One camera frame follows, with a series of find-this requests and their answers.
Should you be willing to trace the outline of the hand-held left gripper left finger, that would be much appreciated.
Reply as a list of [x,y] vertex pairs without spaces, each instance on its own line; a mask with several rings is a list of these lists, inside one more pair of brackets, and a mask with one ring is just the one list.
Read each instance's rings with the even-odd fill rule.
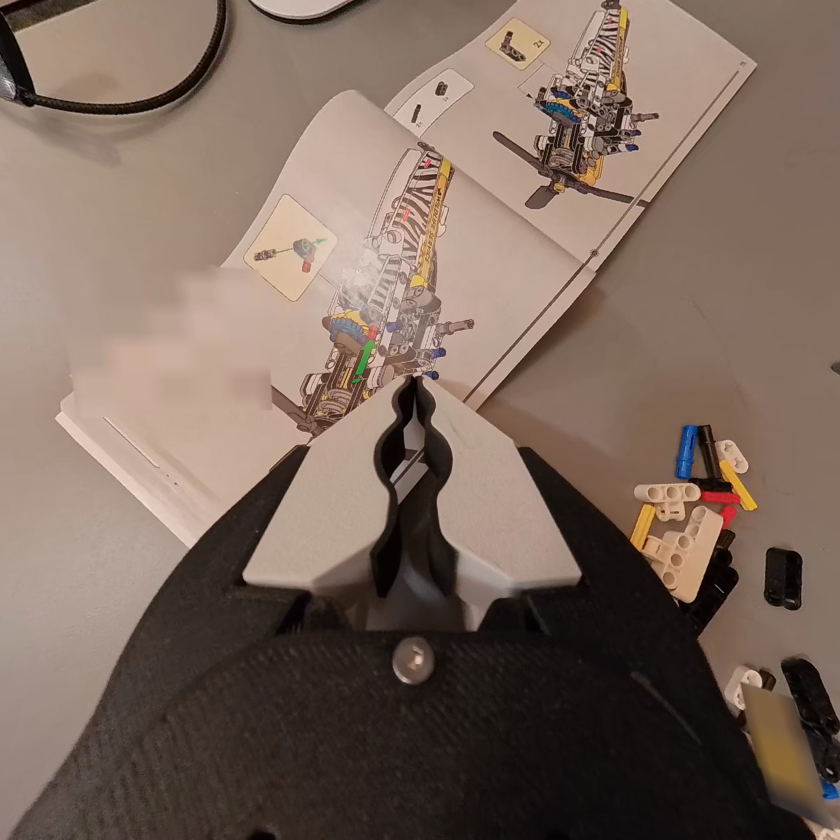
[[307,446],[245,583],[342,606],[389,594],[402,554],[392,476],[405,459],[415,393],[414,378],[397,377]]

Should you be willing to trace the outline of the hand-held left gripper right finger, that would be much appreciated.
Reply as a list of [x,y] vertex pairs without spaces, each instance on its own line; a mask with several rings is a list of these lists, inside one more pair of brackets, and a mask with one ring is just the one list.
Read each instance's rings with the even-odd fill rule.
[[513,440],[425,376],[416,413],[434,476],[429,571],[460,600],[468,630],[495,601],[579,584],[581,568]]

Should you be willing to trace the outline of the lego instruction booklet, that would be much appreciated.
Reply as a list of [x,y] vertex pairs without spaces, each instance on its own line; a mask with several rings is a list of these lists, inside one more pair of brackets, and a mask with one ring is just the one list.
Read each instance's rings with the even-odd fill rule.
[[331,98],[225,278],[57,423],[191,546],[401,375],[477,408],[757,64],[671,2],[516,2],[384,109]]

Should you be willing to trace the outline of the pile of loose lego pieces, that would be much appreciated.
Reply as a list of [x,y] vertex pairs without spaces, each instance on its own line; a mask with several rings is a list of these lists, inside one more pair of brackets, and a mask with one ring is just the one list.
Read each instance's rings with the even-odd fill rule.
[[[683,426],[675,481],[634,489],[642,504],[631,543],[666,588],[692,633],[701,635],[719,613],[740,577],[732,558],[733,523],[759,505],[744,484],[749,462],[711,425]],[[822,674],[803,655],[779,666],[792,698],[822,797],[838,804],[838,709]]]

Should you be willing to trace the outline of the silver screen stand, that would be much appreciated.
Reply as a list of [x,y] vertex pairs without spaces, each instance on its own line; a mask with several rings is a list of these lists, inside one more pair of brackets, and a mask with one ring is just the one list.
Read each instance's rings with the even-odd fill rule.
[[265,16],[293,25],[313,24],[341,14],[356,1],[250,1]]

